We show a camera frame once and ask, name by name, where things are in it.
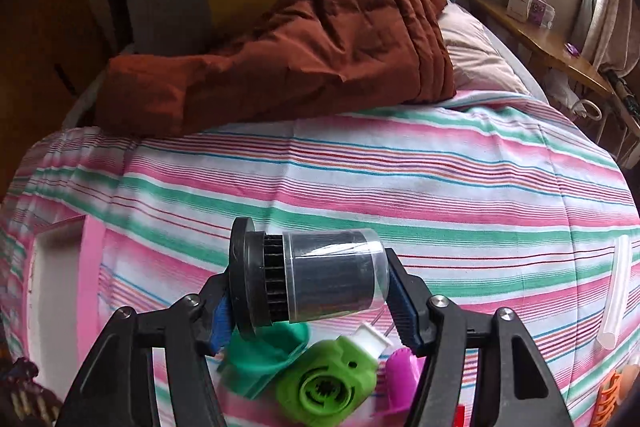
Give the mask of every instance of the black filter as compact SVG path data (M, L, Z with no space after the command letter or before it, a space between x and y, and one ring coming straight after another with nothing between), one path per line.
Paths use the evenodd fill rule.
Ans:
M238 217L229 241L229 289L238 330L335 317L380 307L388 289L382 243L372 230L256 232Z
M264 286L271 322L289 320L281 235L264 236Z

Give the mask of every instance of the red object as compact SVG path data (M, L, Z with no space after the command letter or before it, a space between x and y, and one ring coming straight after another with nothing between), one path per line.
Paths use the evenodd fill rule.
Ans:
M182 136L225 123L313 118L451 98L437 17L447 0L280 0L207 55L111 59L96 124Z
M456 416L453 419L453 427L464 427L465 425L465 406L456 407Z

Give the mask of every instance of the clear plastic cylinder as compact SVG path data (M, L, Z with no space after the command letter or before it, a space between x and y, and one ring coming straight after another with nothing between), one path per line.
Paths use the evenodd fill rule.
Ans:
M385 248L370 229L283 234L289 321L380 308L389 288Z

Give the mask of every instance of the clear plastic tube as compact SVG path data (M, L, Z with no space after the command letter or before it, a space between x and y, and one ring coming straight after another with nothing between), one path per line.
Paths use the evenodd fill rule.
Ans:
M631 240L628 235L616 239L613 252L613 268L609 282L607 302L596 340L604 349L611 350L618 343L622 318L625 313L626 299L629 295L631 277Z
M389 287L385 248L373 230L284 233L289 321L380 308Z
M631 354L629 360L626 362L627 365L640 365L640 347L636 349L636 351Z

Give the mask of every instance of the patterned fabric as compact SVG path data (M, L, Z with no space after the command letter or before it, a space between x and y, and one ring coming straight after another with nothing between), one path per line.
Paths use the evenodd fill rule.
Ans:
M31 231L83 213L109 231L100 324L124 304L148 311L197 291L226 266L233 219L251 216L268 233L371 227L433 292L479 312L513 308L579 426L600 380L640 339L640 220L622 174L567 119L524 95L462 92L437 107L234 124L180 139L116 139L97 128L49 136L25 156L1 212L2 320L14 355ZM605 352L594 339L623 233L634 248L632 280L618 347ZM313 323L312 342L375 313ZM387 313L378 326L389 324ZM170 425L166 372L155 360ZM460 399L467 424L476 361L470 352ZM383 389L376 394L345 425L371 415ZM230 425L289 425L274 404L222 390L220 400Z

